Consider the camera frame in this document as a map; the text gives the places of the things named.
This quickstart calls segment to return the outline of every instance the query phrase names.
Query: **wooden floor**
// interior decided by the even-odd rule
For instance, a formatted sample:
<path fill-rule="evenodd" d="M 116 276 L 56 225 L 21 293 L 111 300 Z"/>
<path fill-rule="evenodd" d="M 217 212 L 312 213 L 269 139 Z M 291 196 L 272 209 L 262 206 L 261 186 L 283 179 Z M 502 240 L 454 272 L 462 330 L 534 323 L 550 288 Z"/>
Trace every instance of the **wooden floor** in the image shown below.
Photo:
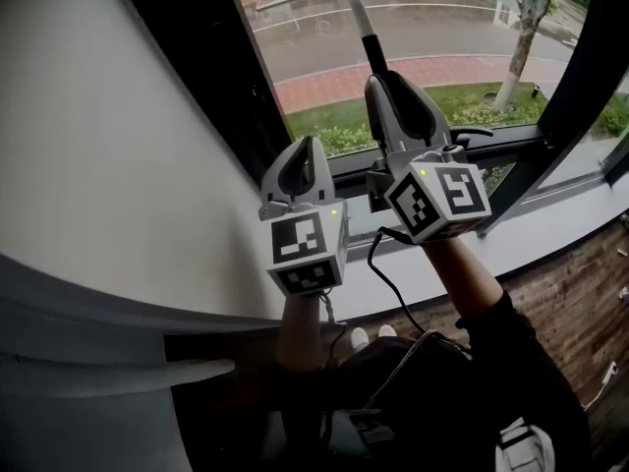
<path fill-rule="evenodd" d="M 502 281 L 582 403 L 596 395 L 609 363 L 617 362 L 619 374 L 589 411 L 597 470 L 607 470 L 617 456 L 629 451 L 629 309 L 618 299 L 620 289 L 629 286 L 629 258 L 618 254 L 618 248 L 629 252 L 629 233 L 613 222 L 565 253 Z M 454 325 L 458 316 L 447 299 L 414 305 L 411 310 L 424 328 L 467 342 L 467 333 Z M 414 334 L 401 310 L 354 320 L 350 327 L 362 326 L 375 337 L 382 324 L 392 324 L 398 335 Z M 326 345 L 336 333 L 336 328 L 324 332 Z M 340 357 L 351 353 L 348 336 L 337 346 Z M 169 360 L 228 357 L 238 366 L 236 373 L 223 379 L 173 388 L 193 467 L 207 463 L 211 452 L 207 443 L 224 437 L 217 428 L 224 423 L 216 424 L 224 408 L 255 404 L 275 339 L 276 330 L 167 338 Z"/>

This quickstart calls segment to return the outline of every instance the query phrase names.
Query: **road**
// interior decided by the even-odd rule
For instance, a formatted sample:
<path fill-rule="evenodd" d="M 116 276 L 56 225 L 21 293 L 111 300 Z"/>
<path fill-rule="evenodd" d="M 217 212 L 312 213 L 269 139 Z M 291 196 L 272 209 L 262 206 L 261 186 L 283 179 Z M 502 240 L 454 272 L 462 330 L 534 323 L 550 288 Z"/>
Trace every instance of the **road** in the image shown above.
<path fill-rule="evenodd" d="M 487 0 L 365 1 L 387 59 L 515 49 L 518 31 L 497 19 Z M 367 61 L 344 0 L 304 0 L 265 13 L 250 8 L 247 15 L 274 83 Z M 578 32 L 545 20 L 530 56 L 567 62 Z"/>

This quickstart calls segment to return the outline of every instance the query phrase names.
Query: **wall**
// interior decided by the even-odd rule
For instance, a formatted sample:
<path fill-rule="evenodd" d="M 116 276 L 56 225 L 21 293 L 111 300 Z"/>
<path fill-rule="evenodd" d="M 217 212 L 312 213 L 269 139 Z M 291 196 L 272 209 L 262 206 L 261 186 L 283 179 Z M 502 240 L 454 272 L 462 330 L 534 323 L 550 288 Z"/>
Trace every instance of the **wall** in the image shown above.
<path fill-rule="evenodd" d="M 0 0 L 0 36 L 0 254 L 158 306 L 279 316 L 257 190 L 124 1 Z"/>
<path fill-rule="evenodd" d="M 7 303 L 0 351 L 92 364 L 165 361 L 157 331 L 66 322 Z M 0 393 L 0 469 L 191 470 L 170 390 L 87 399 Z"/>

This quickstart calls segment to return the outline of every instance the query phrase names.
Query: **shoe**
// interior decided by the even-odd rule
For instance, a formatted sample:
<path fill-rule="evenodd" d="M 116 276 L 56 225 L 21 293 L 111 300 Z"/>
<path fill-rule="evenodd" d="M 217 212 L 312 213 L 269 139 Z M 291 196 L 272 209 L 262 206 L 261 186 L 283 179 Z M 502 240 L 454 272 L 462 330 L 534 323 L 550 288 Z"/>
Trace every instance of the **shoe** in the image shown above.
<path fill-rule="evenodd" d="M 364 328 L 357 326 L 352 330 L 350 341 L 352 342 L 354 353 L 358 353 L 370 343 L 370 337 L 367 335 L 367 331 Z"/>
<path fill-rule="evenodd" d="M 397 335 L 397 332 L 395 331 L 395 328 L 393 328 L 389 324 L 383 325 L 380 328 L 380 330 L 377 332 L 377 336 L 378 337 L 386 337 L 386 336 L 393 336 L 393 337 L 395 337 L 396 335 Z"/>

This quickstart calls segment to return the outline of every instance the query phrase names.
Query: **black window frame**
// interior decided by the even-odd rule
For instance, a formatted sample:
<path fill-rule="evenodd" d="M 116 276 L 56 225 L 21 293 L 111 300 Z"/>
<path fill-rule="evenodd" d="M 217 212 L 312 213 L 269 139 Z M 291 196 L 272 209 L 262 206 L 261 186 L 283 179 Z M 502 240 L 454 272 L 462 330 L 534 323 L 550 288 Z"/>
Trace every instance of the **black window frame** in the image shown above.
<path fill-rule="evenodd" d="M 291 137 L 240 0 L 129 1 L 209 121 L 259 185 Z M 565 73 L 536 125 L 500 128 L 492 138 L 471 141 L 468 158 L 481 168 L 513 165 L 489 198 L 492 215 L 478 225 L 479 235 L 487 235 L 501 219 L 517 214 L 614 95 L 629 70 L 629 54 L 613 43 L 618 16 L 625 14 L 623 2 L 591 0 Z M 617 147 L 601 170 L 610 186 L 629 169 L 629 138 Z M 365 173 L 378 156 L 379 150 L 370 149 L 330 158 L 337 195 L 365 194 Z M 589 175 L 579 180 L 592 183 Z"/>

